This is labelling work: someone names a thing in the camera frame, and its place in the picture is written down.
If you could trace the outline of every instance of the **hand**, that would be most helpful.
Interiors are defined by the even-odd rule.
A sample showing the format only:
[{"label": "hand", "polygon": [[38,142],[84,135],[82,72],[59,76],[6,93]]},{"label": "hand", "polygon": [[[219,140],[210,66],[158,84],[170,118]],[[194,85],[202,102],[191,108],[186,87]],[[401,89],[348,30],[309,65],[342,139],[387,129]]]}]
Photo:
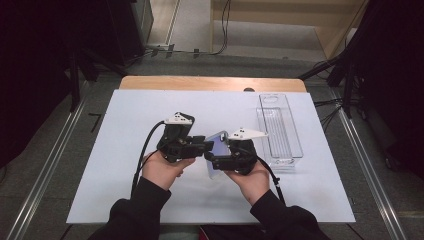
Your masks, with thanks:
[{"label": "hand", "polygon": [[234,171],[224,172],[240,187],[241,193],[252,206],[269,190],[268,170],[259,161],[247,175]]},{"label": "hand", "polygon": [[168,191],[175,181],[175,178],[183,174],[184,168],[194,163],[194,158],[182,159],[175,163],[168,162],[162,157],[162,153],[157,151],[150,156],[143,166],[142,176],[152,183]]}]

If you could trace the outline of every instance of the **floor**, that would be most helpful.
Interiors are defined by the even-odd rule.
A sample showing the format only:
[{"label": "floor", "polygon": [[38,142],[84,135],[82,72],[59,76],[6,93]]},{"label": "floor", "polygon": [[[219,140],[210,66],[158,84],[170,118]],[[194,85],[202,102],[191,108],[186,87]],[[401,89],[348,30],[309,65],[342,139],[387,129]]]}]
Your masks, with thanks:
[{"label": "floor", "polygon": [[[213,42],[211,42],[211,28],[209,26],[210,8],[209,0],[151,0],[153,12],[155,14],[155,24],[152,35],[149,39],[150,47],[160,47],[167,49],[174,45],[175,50],[191,52],[194,49],[200,51],[218,51],[223,43],[222,26],[220,21],[215,21],[213,25]],[[354,30],[349,34],[346,43],[354,34]],[[272,25],[272,24],[252,24],[230,22],[228,26],[228,44],[226,50],[221,54],[224,56],[254,57],[262,59],[272,59],[270,62],[275,64],[275,60],[298,60],[308,62],[320,62],[327,60],[316,38],[313,27],[310,26],[292,26],[292,25]],[[183,61],[190,61],[188,58],[180,56]],[[152,58],[149,64],[167,64],[165,59]],[[144,74],[148,74],[150,69],[143,66]],[[246,69],[248,75],[266,75],[272,77],[280,72],[272,73],[275,70],[265,70],[255,73],[257,69]],[[173,71],[164,71],[162,74],[184,73],[184,70],[176,69]],[[76,161],[79,156],[88,156],[92,144],[95,142],[96,132],[96,114],[102,113],[107,107],[107,99],[110,98],[111,89],[117,88],[119,82],[116,76],[103,76],[101,84],[95,88],[87,87],[87,91],[96,98],[88,98],[86,107],[82,109],[81,119],[74,127],[74,134],[68,136],[69,143],[66,149],[61,152],[60,163],[57,164],[55,174],[48,176],[50,181],[47,189],[42,189],[44,200],[39,199],[35,202],[38,207],[37,213],[43,214],[29,215],[27,218],[32,224],[24,226],[23,231],[28,234],[24,239],[51,239],[51,236],[61,236],[66,232],[67,226],[64,224],[69,206],[72,204],[76,188],[79,183],[78,177],[81,176],[85,162]],[[315,99],[327,99],[331,97],[332,90],[320,81],[311,80],[306,82],[308,91],[313,94]],[[38,173],[43,171],[43,164],[46,159],[51,159],[50,151],[40,151],[40,149],[51,149],[55,145],[57,136],[61,133],[61,126],[68,122],[69,114],[67,106],[70,99],[66,99],[59,106],[55,115],[49,118],[43,127],[39,130],[38,137],[34,138],[26,151],[14,161],[7,169],[0,172],[0,226],[10,226],[10,219],[16,218],[16,214],[21,207],[21,201],[30,193],[36,182]],[[317,109],[320,116],[325,116],[334,110],[334,106],[327,106],[325,109]],[[337,160],[336,165],[339,168],[340,176],[346,188],[347,195],[352,200],[357,225],[354,226],[360,235],[355,234],[347,226],[334,227],[332,224],[321,226],[326,233],[334,236],[335,239],[423,239],[424,238],[424,182],[412,175],[408,170],[402,169],[398,172],[387,169],[384,162],[384,156],[381,149],[373,140],[372,131],[366,122],[360,119],[360,116],[354,113],[353,126],[347,126],[347,123],[335,120],[333,128],[329,128],[326,133],[329,137],[329,145],[332,153]],[[337,129],[350,129],[358,133],[360,145],[363,152],[355,152],[352,148],[354,137],[347,137],[346,132],[336,131]],[[377,183],[382,185],[385,195],[388,197],[388,203],[395,210],[396,219],[402,226],[406,236],[394,237],[390,235],[387,228],[387,221],[384,221],[384,209],[379,209],[376,205],[377,198],[375,193],[370,191],[370,182],[364,177],[363,173],[352,174],[352,171],[362,171],[366,169],[361,165],[360,158],[370,160],[371,167],[375,171]],[[25,167],[28,163],[33,163],[31,168]],[[73,226],[66,239],[84,239],[98,226]],[[0,238],[8,235],[9,227],[0,227]],[[196,239],[196,230],[189,227],[162,226],[160,239]]]}]

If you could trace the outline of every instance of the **clear plastic container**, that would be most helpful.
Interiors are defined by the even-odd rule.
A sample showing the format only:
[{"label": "clear plastic container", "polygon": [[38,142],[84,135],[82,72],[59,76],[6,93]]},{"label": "clear plastic container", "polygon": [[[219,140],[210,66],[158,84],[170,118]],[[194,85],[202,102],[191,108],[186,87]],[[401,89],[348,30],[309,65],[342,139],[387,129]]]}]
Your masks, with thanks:
[{"label": "clear plastic container", "polygon": [[303,157],[296,126],[285,94],[261,94],[257,107],[265,161],[272,169],[293,169]]}]

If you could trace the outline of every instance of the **white table surface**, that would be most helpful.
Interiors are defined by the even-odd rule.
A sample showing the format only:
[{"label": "white table surface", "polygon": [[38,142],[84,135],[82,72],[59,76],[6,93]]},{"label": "white table surface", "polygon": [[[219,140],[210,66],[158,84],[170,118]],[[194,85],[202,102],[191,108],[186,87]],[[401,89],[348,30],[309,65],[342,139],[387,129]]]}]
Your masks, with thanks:
[{"label": "white table surface", "polygon": [[[159,121],[183,112],[195,117],[191,136],[259,129],[258,92],[115,90],[76,193],[67,223],[104,223],[112,205],[129,198],[146,136]],[[311,211],[318,222],[354,222],[345,190],[309,93],[284,93],[304,156],[295,171],[279,172],[288,206]],[[163,133],[153,134],[147,152]],[[260,139],[255,139],[259,156]],[[171,187],[161,223],[257,223],[238,186],[224,174],[208,177],[206,160],[197,158]]]}]

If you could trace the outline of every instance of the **black sleeve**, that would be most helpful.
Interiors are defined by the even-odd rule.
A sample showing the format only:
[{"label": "black sleeve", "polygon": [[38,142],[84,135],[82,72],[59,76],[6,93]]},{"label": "black sleeve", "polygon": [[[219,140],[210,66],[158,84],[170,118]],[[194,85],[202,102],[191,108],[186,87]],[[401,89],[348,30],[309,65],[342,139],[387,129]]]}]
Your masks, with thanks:
[{"label": "black sleeve", "polygon": [[157,240],[160,211],[170,197],[170,191],[140,177],[134,196],[118,200],[110,211],[109,221],[89,239]]},{"label": "black sleeve", "polygon": [[265,227],[267,239],[329,239],[312,213],[298,206],[286,207],[271,190],[250,212]]}]

